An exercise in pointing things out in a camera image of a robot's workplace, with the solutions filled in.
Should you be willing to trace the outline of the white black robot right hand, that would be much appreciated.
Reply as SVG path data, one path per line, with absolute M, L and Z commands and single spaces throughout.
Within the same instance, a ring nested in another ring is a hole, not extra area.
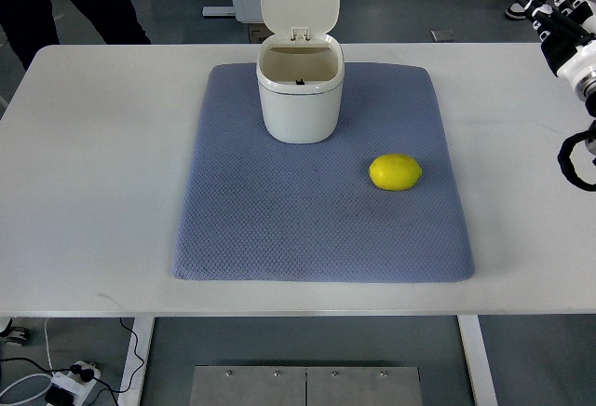
M 590 0 L 515 0 L 538 33 L 549 69 L 583 102 L 595 95 L 595 4 Z

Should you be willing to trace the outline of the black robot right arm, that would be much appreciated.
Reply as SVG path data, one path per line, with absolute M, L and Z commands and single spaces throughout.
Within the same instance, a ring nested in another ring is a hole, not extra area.
M 560 170 L 573 186 L 595 192 L 595 73 L 576 83 L 576 95 L 584 103 L 590 122 L 562 142 L 557 155 Z

